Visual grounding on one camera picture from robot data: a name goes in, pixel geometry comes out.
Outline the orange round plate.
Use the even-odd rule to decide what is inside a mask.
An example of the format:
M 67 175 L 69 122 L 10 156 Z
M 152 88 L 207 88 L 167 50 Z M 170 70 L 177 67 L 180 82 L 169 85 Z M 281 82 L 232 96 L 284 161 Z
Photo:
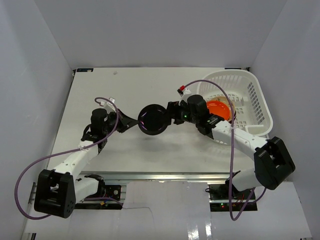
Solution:
M 211 114 L 220 116 L 227 121 L 230 120 L 231 110 L 227 104 L 221 101 L 211 100 L 206 103 L 206 106 Z

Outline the black round plate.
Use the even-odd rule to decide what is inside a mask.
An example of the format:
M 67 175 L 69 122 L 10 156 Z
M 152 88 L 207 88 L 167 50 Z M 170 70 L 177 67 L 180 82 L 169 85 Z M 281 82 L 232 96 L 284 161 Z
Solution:
M 159 104 L 150 104 L 138 114 L 138 127 L 146 135 L 163 133 L 171 124 L 167 110 Z

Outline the beige round plate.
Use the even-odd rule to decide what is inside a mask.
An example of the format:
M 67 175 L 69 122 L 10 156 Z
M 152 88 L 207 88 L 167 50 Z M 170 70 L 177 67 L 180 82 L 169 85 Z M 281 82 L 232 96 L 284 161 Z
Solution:
M 229 101 L 227 100 L 227 98 L 225 96 L 220 96 L 219 97 L 219 101 L 222 102 L 223 104 L 225 104 L 226 106 L 228 106 L 229 108 L 229 114 L 228 114 L 228 118 L 227 121 L 231 122 L 232 118 L 235 119 L 236 118 L 236 108 L 234 105 L 234 102 L 231 100 L 231 104 L 229 104 Z

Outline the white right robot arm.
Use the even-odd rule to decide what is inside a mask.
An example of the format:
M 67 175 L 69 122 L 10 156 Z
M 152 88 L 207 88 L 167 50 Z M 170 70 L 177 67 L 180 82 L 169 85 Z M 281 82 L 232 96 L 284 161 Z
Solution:
M 229 198 L 236 200 L 245 190 L 256 187 L 275 190 L 295 171 L 296 166 L 282 139 L 267 139 L 234 128 L 223 117 L 210 113 L 201 95 L 191 94 L 188 89 L 181 91 L 180 95 L 179 101 L 167 104 L 166 117 L 169 121 L 176 125 L 185 122 L 195 124 L 202 135 L 230 145 L 233 151 L 241 151 L 254 163 L 251 169 L 230 174 L 225 187 Z

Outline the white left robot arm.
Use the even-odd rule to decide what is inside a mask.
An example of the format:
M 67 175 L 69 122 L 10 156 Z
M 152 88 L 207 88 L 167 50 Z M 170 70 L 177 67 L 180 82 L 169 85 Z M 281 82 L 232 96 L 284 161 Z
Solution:
M 106 195 L 104 178 L 91 173 L 81 176 L 83 169 L 97 157 L 114 133 L 124 133 L 138 124 L 115 105 L 115 99 L 96 97 L 99 108 L 92 111 L 90 124 L 83 131 L 78 148 L 68 151 L 67 158 L 52 169 L 38 175 L 34 210 L 39 213 L 68 218 L 78 202 L 96 200 Z

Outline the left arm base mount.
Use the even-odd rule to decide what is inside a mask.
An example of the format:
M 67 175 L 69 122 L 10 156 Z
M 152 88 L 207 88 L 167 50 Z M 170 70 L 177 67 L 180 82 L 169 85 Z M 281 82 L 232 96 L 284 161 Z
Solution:
M 124 202 L 123 187 L 121 185 L 106 185 L 103 198 L 112 198 L 121 203 Z M 75 205 L 76 210 L 121 210 L 122 206 L 116 201 L 102 199 L 92 201 L 82 201 Z

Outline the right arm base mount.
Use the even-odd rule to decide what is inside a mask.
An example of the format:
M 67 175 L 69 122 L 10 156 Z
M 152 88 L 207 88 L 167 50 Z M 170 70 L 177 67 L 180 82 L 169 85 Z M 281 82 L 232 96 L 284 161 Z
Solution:
M 205 189 L 209 196 L 210 211 L 214 212 L 228 212 L 229 211 L 229 191 L 226 184 L 209 184 Z M 232 193 L 231 208 L 233 212 L 239 212 L 245 202 L 247 201 L 251 190 L 247 189 L 242 192 Z M 256 195 L 253 193 L 249 198 L 248 204 L 244 211 L 257 211 L 257 203 L 255 202 Z

